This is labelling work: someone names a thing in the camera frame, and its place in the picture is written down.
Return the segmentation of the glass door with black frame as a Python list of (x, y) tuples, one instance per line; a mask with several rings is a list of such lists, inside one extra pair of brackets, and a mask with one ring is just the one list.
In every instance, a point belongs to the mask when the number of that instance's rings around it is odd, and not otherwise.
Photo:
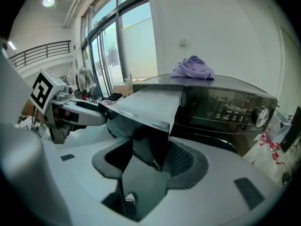
[(92, 71), (100, 100), (114, 85), (157, 76), (149, 0), (94, 0), (80, 29), (83, 66)]

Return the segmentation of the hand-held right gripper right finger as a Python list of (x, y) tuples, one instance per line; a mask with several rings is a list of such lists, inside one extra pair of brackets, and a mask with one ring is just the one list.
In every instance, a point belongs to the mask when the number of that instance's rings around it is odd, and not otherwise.
[(177, 137), (169, 141), (192, 163), (168, 180), (166, 195), (143, 226), (254, 226), (285, 191), (235, 153)]

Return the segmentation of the clothes rack with garments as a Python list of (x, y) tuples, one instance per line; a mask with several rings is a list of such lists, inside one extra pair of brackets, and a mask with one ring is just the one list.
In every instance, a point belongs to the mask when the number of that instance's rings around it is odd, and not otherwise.
[(90, 69), (83, 66), (79, 69), (75, 78), (81, 99), (95, 101), (100, 98), (93, 73)]

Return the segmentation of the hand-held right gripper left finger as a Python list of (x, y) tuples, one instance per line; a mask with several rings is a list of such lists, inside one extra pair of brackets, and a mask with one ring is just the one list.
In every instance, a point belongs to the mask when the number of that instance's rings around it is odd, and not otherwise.
[(121, 180), (132, 157), (131, 139), (55, 149), (59, 158), (73, 155), (59, 164), (71, 226), (134, 226), (126, 216)]

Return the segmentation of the black washing machine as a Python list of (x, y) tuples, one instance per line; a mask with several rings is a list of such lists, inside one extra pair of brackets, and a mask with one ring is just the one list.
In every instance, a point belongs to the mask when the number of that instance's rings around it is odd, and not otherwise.
[[(133, 89), (180, 91), (181, 105), (170, 135), (239, 155), (245, 155), (263, 134), (277, 106), (277, 99), (264, 90), (221, 75), (200, 80), (164, 74), (137, 82)], [(261, 106), (269, 110), (269, 119), (257, 128), (251, 116)]]

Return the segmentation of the brown cardboard box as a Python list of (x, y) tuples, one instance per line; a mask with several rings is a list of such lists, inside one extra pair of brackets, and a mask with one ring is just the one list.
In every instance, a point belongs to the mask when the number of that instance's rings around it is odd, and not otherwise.
[(132, 95), (133, 92), (133, 85), (132, 84), (125, 84), (120, 83), (117, 85), (114, 85), (113, 87), (113, 94), (116, 97), (115, 102), (118, 102), (120, 100), (123, 100), (124, 98)]

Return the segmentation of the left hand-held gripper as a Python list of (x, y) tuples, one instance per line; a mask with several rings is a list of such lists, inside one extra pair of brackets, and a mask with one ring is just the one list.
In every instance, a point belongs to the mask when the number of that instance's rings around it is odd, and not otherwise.
[(42, 114), (55, 144), (63, 144), (68, 135), (68, 130), (58, 121), (59, 107), (70, 113), (62, 120), (73, 125), (100, 126), (108, 120), (107, 116), (98, 110), (106, 108), (100, 101), (93, 103), (78, 99), (75, 104), (67, 104), (73, 99), (72, 87), (49, 70), (40, 69), (32, 89), (30, 100)]

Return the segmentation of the white and black detergent drawer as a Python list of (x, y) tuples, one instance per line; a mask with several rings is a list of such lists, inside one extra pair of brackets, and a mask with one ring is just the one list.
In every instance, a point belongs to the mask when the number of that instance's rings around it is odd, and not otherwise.
[(168, 152), (167, 138), (181, 100), (180, 91), (142, 89), (117, 102), (99, 102), (98, 107), (107, 117), (109, 132), (116, 137), (132, 138), (134, 154), (162, 171)]

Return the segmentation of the purple cloth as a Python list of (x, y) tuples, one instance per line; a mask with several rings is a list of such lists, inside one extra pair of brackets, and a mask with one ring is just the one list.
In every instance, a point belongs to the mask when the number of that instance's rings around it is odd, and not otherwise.
[(193, 78), (201, 80), (214, 80), (215, 73), (212, 68), (198, 56), (190, 56), (178, 62), (176, 67), (170, 72), (173, 78)]

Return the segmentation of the person's right shoe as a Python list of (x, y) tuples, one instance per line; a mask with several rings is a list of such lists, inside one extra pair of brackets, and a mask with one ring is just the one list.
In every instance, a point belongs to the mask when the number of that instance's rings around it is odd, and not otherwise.
[(132, 205), (136, 205), (138, 200), (137, 194), (135, 192), (129, 192), (125, 196), (125, 202), (131, 203)]

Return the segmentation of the black flat monitor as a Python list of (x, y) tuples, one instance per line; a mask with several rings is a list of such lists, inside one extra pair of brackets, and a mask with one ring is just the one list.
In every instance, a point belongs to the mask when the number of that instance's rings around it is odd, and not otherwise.
[(280, 143), (282, 151), (285, 153), (301, 133), (301, 107), (297, 107), (296, 112), (291, 121), (291, 127)]

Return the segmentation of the silver washing machine knob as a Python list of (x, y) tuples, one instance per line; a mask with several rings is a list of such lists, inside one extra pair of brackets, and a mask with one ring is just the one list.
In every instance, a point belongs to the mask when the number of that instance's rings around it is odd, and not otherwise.
[(253, 124), (260, 128), (268, 121), (269, 110), (265, 106), (261, 106), (252, 114), (251, 119)]

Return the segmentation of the black metal railing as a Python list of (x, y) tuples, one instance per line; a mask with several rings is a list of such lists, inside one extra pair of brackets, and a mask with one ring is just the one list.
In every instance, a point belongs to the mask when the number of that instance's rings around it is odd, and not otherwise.
[(9, 61), (16, 69), (20, 69), (50, 57), (69, 54), (70, 43), (70, 40), (63, 40), (36, 46), (10, 57)]

